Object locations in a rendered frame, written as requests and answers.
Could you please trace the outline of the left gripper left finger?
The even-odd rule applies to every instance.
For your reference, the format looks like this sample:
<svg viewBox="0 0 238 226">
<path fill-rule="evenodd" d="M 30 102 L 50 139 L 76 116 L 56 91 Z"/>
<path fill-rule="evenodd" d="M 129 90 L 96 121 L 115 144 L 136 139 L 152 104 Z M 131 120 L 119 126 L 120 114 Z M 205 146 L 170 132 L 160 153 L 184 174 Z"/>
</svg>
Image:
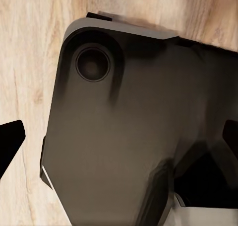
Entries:
<svg viewBox="0 0 238 226">
<path fill-rule="evenodd" d="M 0 179 L 25 140 L 21 120 L 0 125 Z"/>
</svg>

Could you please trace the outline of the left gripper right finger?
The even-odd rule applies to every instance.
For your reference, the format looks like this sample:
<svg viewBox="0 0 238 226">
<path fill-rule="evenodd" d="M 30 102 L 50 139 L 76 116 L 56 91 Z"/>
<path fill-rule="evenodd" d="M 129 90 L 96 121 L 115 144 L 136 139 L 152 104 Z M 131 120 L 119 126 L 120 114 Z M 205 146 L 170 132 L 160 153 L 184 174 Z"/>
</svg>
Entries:
<svg viewBox="0 0 238 226">
<path fill-rule="evenodd" d="M 238 159 L 238 122 L 228 119 L 225 122 L 222 137 Z"/>
</svg>

